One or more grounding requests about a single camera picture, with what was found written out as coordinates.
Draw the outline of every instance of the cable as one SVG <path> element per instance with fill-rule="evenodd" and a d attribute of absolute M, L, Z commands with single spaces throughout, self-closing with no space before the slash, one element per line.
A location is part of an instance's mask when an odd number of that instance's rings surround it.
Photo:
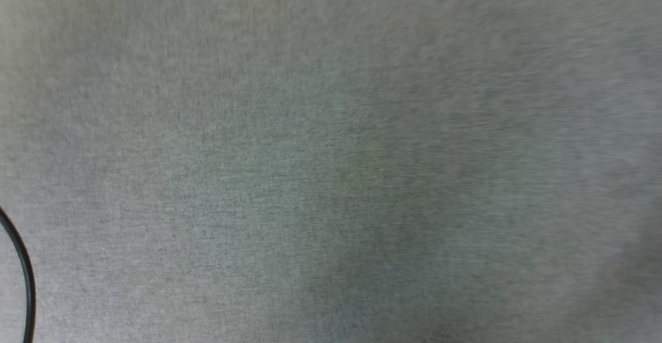
<path fill-rule="evenodd" d="M 35 299 L 35 273 L 33 273 L 33 265 L 30 263 L 28 250 L 25 249 L 25 244 L 19 235 L 19 232 L 14 227 L 14 224 L 9 220 L 5 211 L 0 207 L 0 222 L 9 234 L 11 241 L 14 243 L 16 252 L 19 254 L 21 260 L 21 267 L 23 267 L 23 275 L 25 276 L 25 334 L 23 335 L 23 343 L 32 343 L 33 336 L 35 335 L 35 314 L 36 314 L 36 299 Z"/>

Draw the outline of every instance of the gray surface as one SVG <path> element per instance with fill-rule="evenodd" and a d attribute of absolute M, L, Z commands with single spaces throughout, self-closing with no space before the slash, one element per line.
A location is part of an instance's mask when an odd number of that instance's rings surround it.
<path fill-rule="evenodd" d="M 35 341 L 662 340 L 661 12 L 0 0 Z"/>

